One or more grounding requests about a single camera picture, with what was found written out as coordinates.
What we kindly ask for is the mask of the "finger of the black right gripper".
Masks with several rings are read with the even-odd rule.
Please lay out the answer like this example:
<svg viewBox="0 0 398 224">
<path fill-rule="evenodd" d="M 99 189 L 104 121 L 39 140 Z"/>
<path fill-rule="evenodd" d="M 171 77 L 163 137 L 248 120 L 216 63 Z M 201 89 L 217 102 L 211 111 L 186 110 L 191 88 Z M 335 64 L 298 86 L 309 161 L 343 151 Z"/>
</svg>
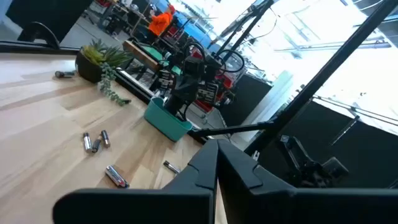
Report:
<svg viewBox="0 0 398 224">
<path fill-rule="evenodd" d="M 175 95 L 171 95 L 170 98 L 165 102 L 164 108 L 170 114 L 177 114 L 177 111 L 178 111 L 178 98 Z"/>
<path fill-rule="evenodd" d="M 186 100 L 184 98 L 176 97 L 177 99 L 177 116 L 185 116 L 188 110 L 188 107 L 191 105 L 191 100 Z"/>
</svg>

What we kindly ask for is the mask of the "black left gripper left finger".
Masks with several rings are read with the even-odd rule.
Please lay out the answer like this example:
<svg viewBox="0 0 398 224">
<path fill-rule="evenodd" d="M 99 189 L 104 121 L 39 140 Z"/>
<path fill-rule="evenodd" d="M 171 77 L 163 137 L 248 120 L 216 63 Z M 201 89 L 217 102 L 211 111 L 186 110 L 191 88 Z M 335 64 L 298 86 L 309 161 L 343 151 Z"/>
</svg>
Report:
<svg viewBox="0 0 398 224">
<path fill-rule="evenodd" d="M 162 189 L 79 189 L 58 199 L 54 223 L 215 221 L 218 142 L 209 140 Z"/>
</svg>

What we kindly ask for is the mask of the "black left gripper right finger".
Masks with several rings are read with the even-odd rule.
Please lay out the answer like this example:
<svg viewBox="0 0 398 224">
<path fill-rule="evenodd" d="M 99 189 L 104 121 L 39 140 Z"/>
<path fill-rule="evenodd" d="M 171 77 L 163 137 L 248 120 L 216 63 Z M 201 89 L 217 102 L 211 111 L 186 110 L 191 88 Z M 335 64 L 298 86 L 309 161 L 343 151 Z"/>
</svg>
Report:
<svg viewBox="0 0 398 224">
<path fill-rule="evenodd" d="M 230 142 L 217 145 L 228 223 L 397 224 L 396 190 L 296 188 Z"/>
</svg>

